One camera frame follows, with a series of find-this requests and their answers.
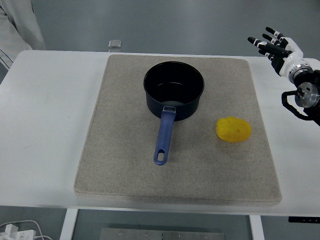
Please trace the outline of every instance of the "robot finger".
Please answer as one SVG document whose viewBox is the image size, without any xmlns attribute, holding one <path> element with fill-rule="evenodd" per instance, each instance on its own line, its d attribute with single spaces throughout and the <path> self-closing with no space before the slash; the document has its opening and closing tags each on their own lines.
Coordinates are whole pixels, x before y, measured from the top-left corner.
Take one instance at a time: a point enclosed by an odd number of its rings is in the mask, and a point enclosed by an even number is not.
<svg viewBox="0 0 320 240">
<path fill-rule="evenodd" d="M 266 27 L 265 30 L 268 32 L 268 33 L 271 33 L 273 36 L 275 36 L 279 42 L 281 43 L 282 39 L 285 37 L 282 33 L 272 29 L 271 27 Z"/>
<path fill-rule="evenodd" d="M 265 39 L 270 41 L 270 43 L 273 45 L 279 46 L 279 44 L 280 44 L 280 42 L 277 39 L 275 39 L 267 34 L 262 34 L 262 37 L 264 37 Z"/>
<path fill-rule="evenodd" d="M 260 50 L 262 50 L 266 53 L 270 53 L 272 55 L 278 56 L 280 58 L 287 58 L 292 53 L 292 51 L 285 50 L 282 47 L 273 45 L 273 44 L 268 43 L 266 41 L 261 41 L 259 39 L 252 37 L 252 36 L 248 37 L 248 41 L 251 44 L 255 45 L 257 48 L 259 48 Z"/>
<path fill-rule="evenodd" d="M 274 55 L 272 55 L 268 52 L 262 51 L 261 49 L 258 52 L 260 54 L 262 54 L 263 56 L 266 56 L 270 61 L 272 61 L 274 59 Z"/>
</svg>

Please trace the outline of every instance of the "white cable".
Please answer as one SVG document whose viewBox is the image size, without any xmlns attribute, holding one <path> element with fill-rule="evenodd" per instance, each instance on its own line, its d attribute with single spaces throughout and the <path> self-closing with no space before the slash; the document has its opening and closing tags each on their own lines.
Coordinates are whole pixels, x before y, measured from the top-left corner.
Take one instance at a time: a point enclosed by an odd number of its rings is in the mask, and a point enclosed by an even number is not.
<svg viewBox="0 0 320 240">
<path fill-rule="evenodd" d="M 46 235 L 34 236 L 34 239 L 37 239 L 37 238 L 42 238 L 42 239 L 47 238 L 47 239 L 53 240 L 51 237 L 46 236 Z"/>
<path fill-rule="evenodd" d="M 28 223 L 28 222 L 31 222 L 31 223 L 36 224 L 36 226 L 37 226 L 38 229 L 39 229 L 39 233 L 40 233 L 39 238 L 42 238 L 42 240 L 44 240 L 44 237 L 47 237 L 47 236 L 44 236 L 44 235 L 42 234 L 42 231 L 41 231 L 41 229 L 40 229 L 39 224 L 38 224 L 36 221 L 34 221 L 34 220 L 10 221 L 10 222 L 6 222 L 6 223 L 1 224 L 1 225 L 0 225 L 0 228 L 1 228 L 2 226 L 4 226 L 4 225 L 8 225 L 8 224 L 19 224 L 19 223 Z"/>
</svg>

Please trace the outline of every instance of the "white table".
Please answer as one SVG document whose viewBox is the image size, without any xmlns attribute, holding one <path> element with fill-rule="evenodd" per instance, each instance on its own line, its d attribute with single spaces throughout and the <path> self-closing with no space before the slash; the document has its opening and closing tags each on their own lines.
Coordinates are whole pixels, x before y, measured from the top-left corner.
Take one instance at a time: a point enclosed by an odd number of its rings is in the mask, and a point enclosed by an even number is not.
<svg viewBox="0 0 320 240">
<path fill-rule="evenodd" d="M 18 56 L 0 85 L 0 205 L 320 216 L 320 126 L 282 106 L 282 92 L 295 86 L 279 77 L 265 57 L 219 56 L 249 62 L 282 193 L 280 204 L 145 204 L 77 197 L 75 176 L 111 54 L 24 51 Z M 320 69 L 319 61 L 306 60 Z"/>
</svg>

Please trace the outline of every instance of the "power adapter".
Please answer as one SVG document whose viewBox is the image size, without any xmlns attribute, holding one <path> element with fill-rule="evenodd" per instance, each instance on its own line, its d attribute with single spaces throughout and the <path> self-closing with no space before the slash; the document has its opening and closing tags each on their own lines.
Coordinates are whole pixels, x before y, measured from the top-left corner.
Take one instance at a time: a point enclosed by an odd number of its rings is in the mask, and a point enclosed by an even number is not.
<svg viewBox="0 0 320 240">
<path fill-rule="evenodd" d="M 36 236 L 36 231 L 25 230 L 18 231 L 18 227 L 8 224 L 5 231 L 0 233 L 0 240 L 33 240 Z"/>
</svg>

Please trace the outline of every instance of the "yellow potato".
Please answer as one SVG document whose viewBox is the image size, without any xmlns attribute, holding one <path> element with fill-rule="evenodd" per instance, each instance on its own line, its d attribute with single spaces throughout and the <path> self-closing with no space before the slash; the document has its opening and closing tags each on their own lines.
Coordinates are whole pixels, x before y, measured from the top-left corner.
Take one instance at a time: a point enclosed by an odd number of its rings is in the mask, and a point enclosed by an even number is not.
<svg viewBox="0 0 320 240">
<path fill-rule="evenodd" d="M 215 131 L 220 139 L 233 143 L 248 139 L 251 135 L 251 126 L 241 118 L 228 116 L 218 120 Z"/>
</svg>

